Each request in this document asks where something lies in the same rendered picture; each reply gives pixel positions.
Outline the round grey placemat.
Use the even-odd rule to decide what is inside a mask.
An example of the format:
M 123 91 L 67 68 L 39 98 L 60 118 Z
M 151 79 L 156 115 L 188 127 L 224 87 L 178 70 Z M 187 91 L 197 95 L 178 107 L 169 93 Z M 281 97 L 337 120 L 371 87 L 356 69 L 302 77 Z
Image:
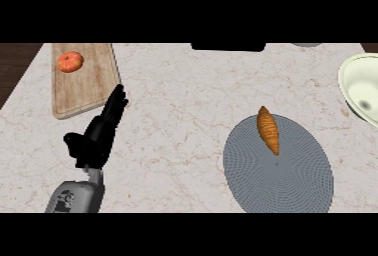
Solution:
M 325 213 L 334 197 L 334 175 L 322 146 L 306 128 L 277 116 L 280 151 L 260 137 L 257 118 L 231 131 L 224 167 L 235 200 L 249 213 Z

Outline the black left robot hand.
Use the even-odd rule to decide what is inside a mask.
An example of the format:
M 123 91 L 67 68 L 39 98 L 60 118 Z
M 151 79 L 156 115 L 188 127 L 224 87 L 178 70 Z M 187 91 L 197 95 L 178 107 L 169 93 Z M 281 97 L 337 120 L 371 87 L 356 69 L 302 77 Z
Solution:
M 74 132 L 66 134 L 64 142 L 70 156 L 77 159 L 77 168 L 101 169 L 107 164 L 128 103 L 125 86 L 119 84 L 108 97 L 102 113 L 92 119 L 85 134 Z

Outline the pale cream bowl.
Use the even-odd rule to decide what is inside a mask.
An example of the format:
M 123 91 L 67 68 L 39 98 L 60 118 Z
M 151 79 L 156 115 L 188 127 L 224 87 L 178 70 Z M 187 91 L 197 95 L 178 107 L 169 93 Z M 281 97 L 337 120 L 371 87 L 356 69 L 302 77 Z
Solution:
M 351 110 L 378 128 L 378 53 L 358 54 L 345 60 L 339 85 Z

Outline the black appliance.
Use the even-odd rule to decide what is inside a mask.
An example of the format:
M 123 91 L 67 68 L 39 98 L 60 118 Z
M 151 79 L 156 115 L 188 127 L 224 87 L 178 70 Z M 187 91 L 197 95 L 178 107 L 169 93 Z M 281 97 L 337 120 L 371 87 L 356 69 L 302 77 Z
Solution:
M 240 43 L 193 43 L 194 50 L 209 51 L 246 51 L 246 52 L 262 52 L 265 50 L 265 43 L 240 44 Z

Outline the wooden cutting board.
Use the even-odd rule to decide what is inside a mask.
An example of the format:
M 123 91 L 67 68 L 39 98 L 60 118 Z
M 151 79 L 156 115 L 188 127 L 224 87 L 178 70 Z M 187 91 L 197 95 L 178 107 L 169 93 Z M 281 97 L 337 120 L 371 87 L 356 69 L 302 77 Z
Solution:
M 58 58 L 76 51 L 85 58 L 82 68 L 66 73 Z M 122 83 L 111 43 L 52 44 L 52 113 L 64 120 L 101 107 Z

